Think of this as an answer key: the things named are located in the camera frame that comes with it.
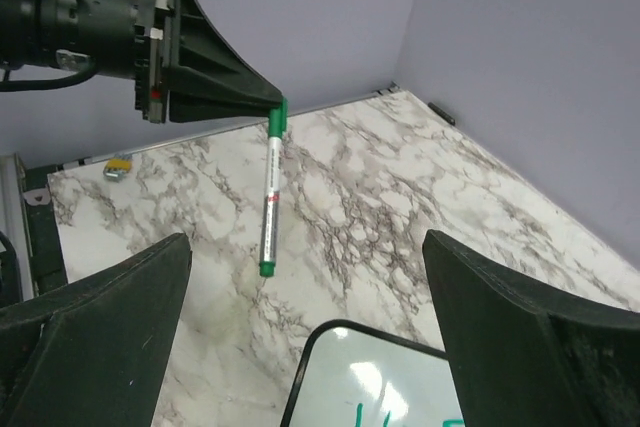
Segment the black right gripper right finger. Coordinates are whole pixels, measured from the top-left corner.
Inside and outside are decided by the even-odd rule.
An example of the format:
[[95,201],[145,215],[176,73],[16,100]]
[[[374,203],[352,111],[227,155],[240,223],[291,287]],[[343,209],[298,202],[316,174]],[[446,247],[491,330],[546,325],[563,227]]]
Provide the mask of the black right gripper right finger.
[[638,313],[552,287],[438,230],[422,253],[466,425],[638,425]]

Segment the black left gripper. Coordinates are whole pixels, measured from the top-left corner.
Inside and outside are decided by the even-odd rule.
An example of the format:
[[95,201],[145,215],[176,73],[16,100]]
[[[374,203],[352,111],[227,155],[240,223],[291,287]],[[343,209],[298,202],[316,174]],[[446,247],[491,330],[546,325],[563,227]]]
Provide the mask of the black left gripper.
[[284,101],[197,0],[174,0],[174,11],[173,0],[138,0],[134,54],[135,108],[151,123],[165,123],[167,111],[173,123],[264,118]]

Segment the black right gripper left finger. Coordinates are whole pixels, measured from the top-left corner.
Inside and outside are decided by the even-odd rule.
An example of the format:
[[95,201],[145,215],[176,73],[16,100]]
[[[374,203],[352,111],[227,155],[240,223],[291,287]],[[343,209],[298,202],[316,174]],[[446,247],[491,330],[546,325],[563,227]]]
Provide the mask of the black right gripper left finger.
[[174,233],[1,310],[4,426],[148,426],[192,265]]

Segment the green capped whiteboard marker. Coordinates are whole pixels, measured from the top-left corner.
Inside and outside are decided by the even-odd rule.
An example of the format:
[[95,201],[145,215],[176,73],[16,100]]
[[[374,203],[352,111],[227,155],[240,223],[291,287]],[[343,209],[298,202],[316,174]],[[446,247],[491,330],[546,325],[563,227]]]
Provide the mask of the green capped whiteboard marker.
[[280,154],[287,128],[288,102],[272,109],[268,119],[265,189],[259,255],[259,274],[270,278],[275,273],[280,201]]

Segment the white whiteboard black frame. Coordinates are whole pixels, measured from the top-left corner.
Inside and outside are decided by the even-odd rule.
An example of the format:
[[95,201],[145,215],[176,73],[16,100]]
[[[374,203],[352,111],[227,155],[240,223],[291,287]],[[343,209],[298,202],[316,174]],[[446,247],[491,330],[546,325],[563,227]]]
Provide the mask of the white whiteboard black frame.
[[302,351],[282,426],[462,426],[443,351],[353,321],[325,322]]

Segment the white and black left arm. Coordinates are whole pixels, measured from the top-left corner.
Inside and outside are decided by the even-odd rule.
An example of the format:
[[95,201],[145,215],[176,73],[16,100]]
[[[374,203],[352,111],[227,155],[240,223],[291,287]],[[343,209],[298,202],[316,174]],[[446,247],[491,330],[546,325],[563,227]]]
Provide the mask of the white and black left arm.
[[5,92],[48,91],[102,75],[134,82],[151,123],[265,117],[286,125],[282,92],[245,62],[197,0],[1,0],[1,67],[61,71],[5,77]]

